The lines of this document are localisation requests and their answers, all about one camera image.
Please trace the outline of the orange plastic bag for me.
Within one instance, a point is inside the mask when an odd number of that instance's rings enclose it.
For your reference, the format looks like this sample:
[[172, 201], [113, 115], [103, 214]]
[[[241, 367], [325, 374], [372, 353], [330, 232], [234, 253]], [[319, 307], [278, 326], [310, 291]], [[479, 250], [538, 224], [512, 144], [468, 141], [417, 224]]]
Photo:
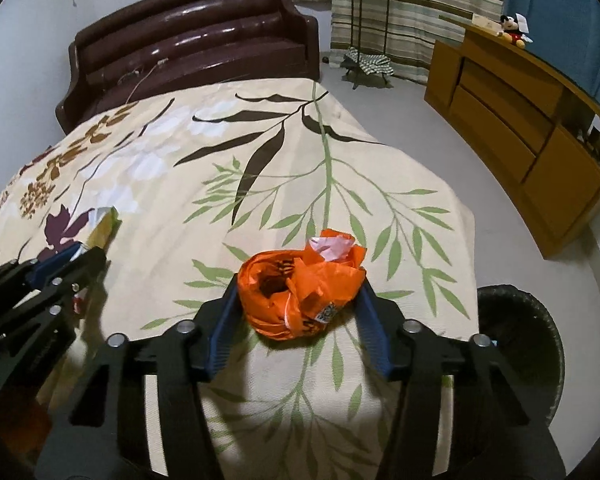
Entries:
[[361, 289], [366, 252], [353, 235], [326, 229], [302, 249], [252, 256], [237, 273], [247, 322], [275, 341], [323, 333]]

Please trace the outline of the black wicker trash bin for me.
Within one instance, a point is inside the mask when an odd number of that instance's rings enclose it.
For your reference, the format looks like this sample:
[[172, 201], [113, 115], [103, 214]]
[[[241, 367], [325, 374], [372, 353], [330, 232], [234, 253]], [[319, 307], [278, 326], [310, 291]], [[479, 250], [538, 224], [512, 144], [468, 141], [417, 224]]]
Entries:
[[566, 364], [550, 312], [530, 292], [489, 285], [478, 289], [478, 318], [480, 332], [491, 338], [551, 422], [562, 400]]

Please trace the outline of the yellow green snack wrapper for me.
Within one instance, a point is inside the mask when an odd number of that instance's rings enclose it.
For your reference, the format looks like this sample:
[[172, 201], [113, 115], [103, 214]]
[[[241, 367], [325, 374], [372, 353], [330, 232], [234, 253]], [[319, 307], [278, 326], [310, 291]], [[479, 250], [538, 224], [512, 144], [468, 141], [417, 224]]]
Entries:
[[106, 252], [120, 228], [119, 213], [114, 207], [99, 207], [91, 209], [86, 216], [86, 237], [79, 241], [72, 260], [85, 254], [88, 250], [98, 247]]

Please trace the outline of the floral beige tablecloth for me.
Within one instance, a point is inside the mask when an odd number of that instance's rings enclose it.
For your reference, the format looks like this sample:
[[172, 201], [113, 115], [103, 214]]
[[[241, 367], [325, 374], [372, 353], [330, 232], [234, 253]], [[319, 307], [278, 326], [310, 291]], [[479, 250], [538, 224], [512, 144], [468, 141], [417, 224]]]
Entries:
[[[219, 297], [252, 255], [300, 249], [326, 228], [366, 248], [374, 291], [409, 318], [456, 339], [477, 328], [471, 212], [314, 81], [212, 84], [89, 119], [4, 189], [0, 263], [86, 240], [107, 208], [121, 226], [105, 292], [38, 394], [46, 413], [105, 337], [157, 336]], [[371, 479], [398, 388], [340, 313], [321, 336], [283, 344], [242, 326], [201, 394], [227, 478]]]

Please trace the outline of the wooden TV cabinet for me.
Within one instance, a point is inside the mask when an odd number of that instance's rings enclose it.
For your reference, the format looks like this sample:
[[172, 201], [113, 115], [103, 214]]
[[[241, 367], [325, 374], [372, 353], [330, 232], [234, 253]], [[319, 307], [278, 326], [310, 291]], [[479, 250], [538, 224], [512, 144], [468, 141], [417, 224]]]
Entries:
[[425, 93], [498, 180], [544, 258], [600, 211], [600, 104], [506, 32], [463, 27], [437, 41]]

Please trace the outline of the dark brown leather sofa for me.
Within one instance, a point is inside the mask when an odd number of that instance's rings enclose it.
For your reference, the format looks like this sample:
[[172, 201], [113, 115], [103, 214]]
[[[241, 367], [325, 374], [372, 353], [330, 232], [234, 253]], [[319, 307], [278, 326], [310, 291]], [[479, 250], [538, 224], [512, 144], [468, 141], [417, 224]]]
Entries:
[[140, 0], [80, 30], [68, 47], [61, 129], [176, 90], [320, 76], [316, 18], [292, 0]]

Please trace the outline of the checkered cloth on stand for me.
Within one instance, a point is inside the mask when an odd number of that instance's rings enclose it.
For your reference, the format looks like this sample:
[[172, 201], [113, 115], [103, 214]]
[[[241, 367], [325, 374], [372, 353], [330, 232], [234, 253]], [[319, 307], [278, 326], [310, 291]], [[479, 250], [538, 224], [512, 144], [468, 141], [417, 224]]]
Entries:
[[366, 54], [355, 47], [350, 47], [344, 59], [365, 75], [392, 76], [394, 69], [390, 58], [385, 54]]

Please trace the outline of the Mickey Mouse plush toy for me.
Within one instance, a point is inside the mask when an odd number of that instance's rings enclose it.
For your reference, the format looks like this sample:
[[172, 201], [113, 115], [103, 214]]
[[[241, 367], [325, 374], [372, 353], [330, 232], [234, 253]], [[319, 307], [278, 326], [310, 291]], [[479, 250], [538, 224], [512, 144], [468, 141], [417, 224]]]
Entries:
[[498, 36], [518, 48], [524, 49], [531, 42], [527, 19], [522, 14], [502, 15], [500, 27]]

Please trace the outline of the small cardboard box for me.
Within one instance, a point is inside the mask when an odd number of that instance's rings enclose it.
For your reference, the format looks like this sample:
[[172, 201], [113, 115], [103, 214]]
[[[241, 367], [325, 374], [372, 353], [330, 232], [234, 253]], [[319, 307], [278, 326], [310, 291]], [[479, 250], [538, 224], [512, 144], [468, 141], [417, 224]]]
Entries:
[[471, 24], [492, 36], [500, 36], [502, 33], [502, 25], [499, 22], [477, 13], [472, 14]]

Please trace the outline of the striped curtain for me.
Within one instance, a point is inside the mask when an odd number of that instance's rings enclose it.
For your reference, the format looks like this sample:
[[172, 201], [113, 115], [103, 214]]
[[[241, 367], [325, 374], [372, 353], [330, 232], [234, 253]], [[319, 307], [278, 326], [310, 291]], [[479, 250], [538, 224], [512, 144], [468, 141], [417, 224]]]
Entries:
[[[365, 0], [364, 18], [378, 18], [379, 32], [372, 36], [381, 44], [384, 28], [384, 0]], [[391, 0], [387, 53], [394, 76], [426, 84], [434, 44], [458, 44], [464, 32], [455, 21], [470, 21], [477, 13], [496, 20], [504, 0]], [[349, 47], [350, 0], [332, 0], [330, 48], [334, 61], [343, 59]]]

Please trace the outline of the blue curtain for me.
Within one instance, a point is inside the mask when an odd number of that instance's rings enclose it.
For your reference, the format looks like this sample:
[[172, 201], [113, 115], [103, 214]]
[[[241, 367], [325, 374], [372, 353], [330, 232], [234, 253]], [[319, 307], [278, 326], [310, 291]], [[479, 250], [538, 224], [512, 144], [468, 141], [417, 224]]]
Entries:
[[532, 38], [530, 52], [600, 104], [598, 0], [505, 0], [503, 11], [524, 15]]

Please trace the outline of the black metal plant stand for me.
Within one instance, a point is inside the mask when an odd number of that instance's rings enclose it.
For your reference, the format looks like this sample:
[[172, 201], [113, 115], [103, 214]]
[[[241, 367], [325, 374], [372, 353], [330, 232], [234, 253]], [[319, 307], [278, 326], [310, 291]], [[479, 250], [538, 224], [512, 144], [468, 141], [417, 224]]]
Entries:
[[[388, 36], [389, 36], [389, 21], [390, 21], [390, 4], [391, 0], [384, 0], [384, 28], [382, 29], [382, 41], [378, 44], [378, 38], [372, 36], [373, 32], [379, 32], [378, 18], [364, 18], [365, 0], [350, 0], [350, 35], [349, 47], [355, 47], [366, 54], [385, 54], [388, 56]], [[363, 77], [378, 76], [386, 87], [389, 85], [391, 76], [380, 75], [365, 75], [357, 68], [353, 67], [350, 62], [343, 59], [340, 64], [346, 70], [346, 77], [352, 81], [352, 89], [356, 90], [361, 83]]]

